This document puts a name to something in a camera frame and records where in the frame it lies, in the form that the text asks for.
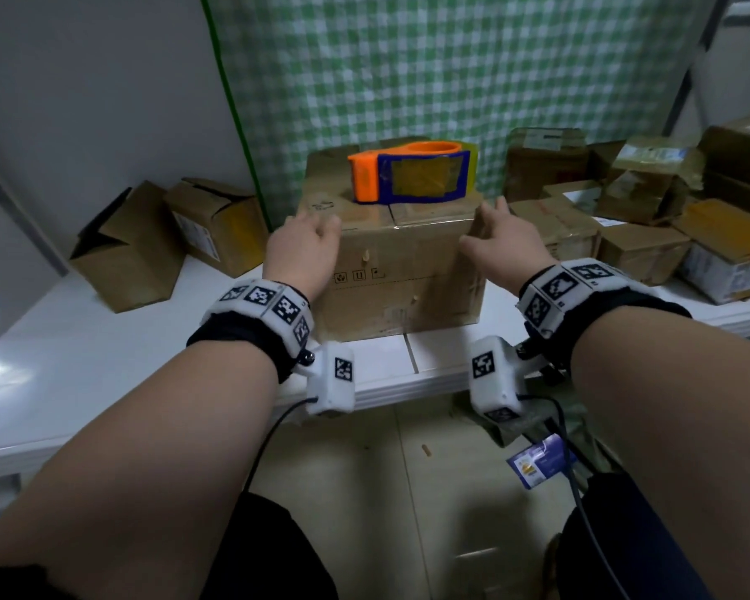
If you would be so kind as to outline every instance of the white tabletop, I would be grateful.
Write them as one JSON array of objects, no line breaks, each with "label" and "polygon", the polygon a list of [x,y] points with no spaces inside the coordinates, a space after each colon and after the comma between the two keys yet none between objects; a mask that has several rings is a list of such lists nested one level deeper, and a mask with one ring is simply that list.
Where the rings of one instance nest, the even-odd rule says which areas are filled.
[{"label": "white tabletop", "polygon": [[[0,339],[0,475],[43,463],[179,352],[233,282],[188,257],[169,301],[116,314],[80,276],[63,278]],[[679,282],[661,292],[698,320],[750,335],[750,300],[710,305]],[[350,343],[357,408],[465,389],[467,342],[488,334],[511,343],[526,338],[515,302],[488,284],[478,324]],[[296,402],[304,390],[305,380],[292,376],[280,401]]]}]

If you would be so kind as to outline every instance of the person's right arm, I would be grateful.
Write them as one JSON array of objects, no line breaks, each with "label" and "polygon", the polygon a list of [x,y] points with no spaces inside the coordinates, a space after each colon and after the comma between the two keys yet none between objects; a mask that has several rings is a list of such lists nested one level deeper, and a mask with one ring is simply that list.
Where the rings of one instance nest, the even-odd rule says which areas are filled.
[{"label": "person's right arm", "polygon": [[[517,294],[556,263],[505,201],[461,249]],[[620,307],[572,353],[580,400],[720,600],[750,598],[750,341],[686,317]]]}]

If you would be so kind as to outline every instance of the black pants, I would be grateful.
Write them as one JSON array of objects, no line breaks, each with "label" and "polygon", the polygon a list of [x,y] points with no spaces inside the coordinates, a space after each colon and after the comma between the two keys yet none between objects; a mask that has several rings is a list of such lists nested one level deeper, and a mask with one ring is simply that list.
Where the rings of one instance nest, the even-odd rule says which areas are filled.
[{"label": "black pants", "polygon": [[[594,476],[583,504],[632,600],[710,600],[700,577],[630,476]],[[556,568],[562,600],[620,598],[577,511],[561,534]],[[283,507],[256,494],[240,495],[201,598],[304,596],[338,598],[317,552]]]}]

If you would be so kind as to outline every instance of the blue plastic frame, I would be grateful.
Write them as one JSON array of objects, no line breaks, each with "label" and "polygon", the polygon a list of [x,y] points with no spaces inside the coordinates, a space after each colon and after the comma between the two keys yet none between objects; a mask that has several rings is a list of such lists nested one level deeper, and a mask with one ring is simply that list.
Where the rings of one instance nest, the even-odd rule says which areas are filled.
[{"label": "blue plastic frame", "polygon": [[448,202],[458,200],[467,194],[467,179],[470,175],[470,150],[461,150],[455,153],[441,154],[446,158],[462,158],[461,172],[458,174],[456,189],[448,191],[440,197],[425,196],[400,196],[395,195],[392,191],[392,172],[390,164],[398,160],[430,160],[431,158],[440,158],[440,155],[418,156],[418,155],[394,155],[391,153],[380,153],[377,158],[378,170],[378,201],[377,202],[359,202],[359,204],[437,204],[438,202]]}]

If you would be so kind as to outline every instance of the person's left hand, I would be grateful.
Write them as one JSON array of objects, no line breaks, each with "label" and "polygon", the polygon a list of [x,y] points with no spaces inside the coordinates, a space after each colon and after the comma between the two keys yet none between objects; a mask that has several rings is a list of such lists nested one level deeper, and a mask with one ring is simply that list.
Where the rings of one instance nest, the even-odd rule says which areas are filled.
[{"label": "person's left hand", "polygon": [[264,258],[265,280],[293,286],[313,302],[330,280],[339,254],[341,220],[301,211],[270,236]]}]

